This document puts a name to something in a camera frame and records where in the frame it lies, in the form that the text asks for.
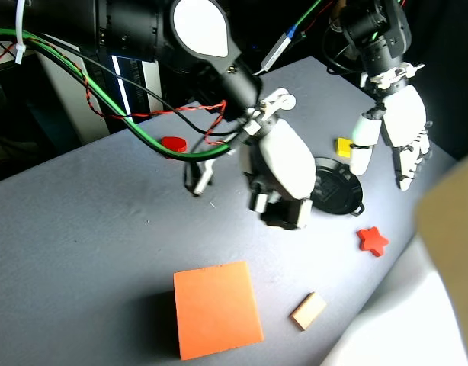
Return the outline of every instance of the red star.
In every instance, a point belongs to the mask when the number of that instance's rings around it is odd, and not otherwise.
[[[359,230],[357,235],[361,239],[361,250],[369,250],[375,257],[384,254],[383,247],[389,243],[389,240],[381,236],[377,227],[373,226],[369,230]]]

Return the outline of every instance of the orange cube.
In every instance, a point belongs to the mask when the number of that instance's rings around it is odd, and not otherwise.
[[[246,262],[177,272],[174,282],[182,360],[264,339]]]

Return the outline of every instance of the robotic hand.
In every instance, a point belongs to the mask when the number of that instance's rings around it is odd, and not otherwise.
[[[250,208],[271,225],[306,224],[316,181],[314,158],[276,115],[293,108],[295,98],[278,89],[260,101],[261,80],[241,61],[214,0],[33,0],[24,5],[27,31],[85,50],[158,60],[185,75],[200,102],[226,100],[224,118],[242,124],[227,143],[231,149],[241,145]],[[15,14],[15,2],[0,0],[1,28],[13,28]],[[212,163],[206,165],[210,171]]]
[[[366,172],[380,128],[393,148],[396,180],[409,189],[419,165],[430,156],[425,107],[409,79],[423,67],[402,61],[411,43],[409,25],[396,0],[348,0],[341,10],[341,28],[346,39],[358,49],[366,72],[361,87],[376,100],[363,113],[352,135],[351,171]]]

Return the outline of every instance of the yellow cube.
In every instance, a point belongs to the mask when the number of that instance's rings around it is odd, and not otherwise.
[[[345,139],[343,137],[338,137],[338,139],[335,141],[335,153],[345,158],[351,158],[352,143],[353,142],[351,140]]]

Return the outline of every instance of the tabletop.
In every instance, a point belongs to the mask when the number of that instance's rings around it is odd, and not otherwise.
[[[350,136],[373,105],[313,58],[263,76],[264,95],[297,98],[281,115],[314,156],[341,161],[334,139]],[[202,127],[213,116],[189,117]],[[198,139],[174,115],[143,123],[154,137]],[[319,364],[414,233],[413,208],[453,165],[438,146],[411,188],[395,182],[380,141],[361,177],[359,217],[313,210],[307,228],[265,226],[248,210],[238,156],[214,165],[214,185],[194,198],[182,162],[116,133],[0,182],[0,365],[179,363],[173,274],[247,261],[265,340],[190,364]],[[383,257],[362,252],[356,232],[378,226]],[[327,302],[301,332],[290,313],[310,292]]]

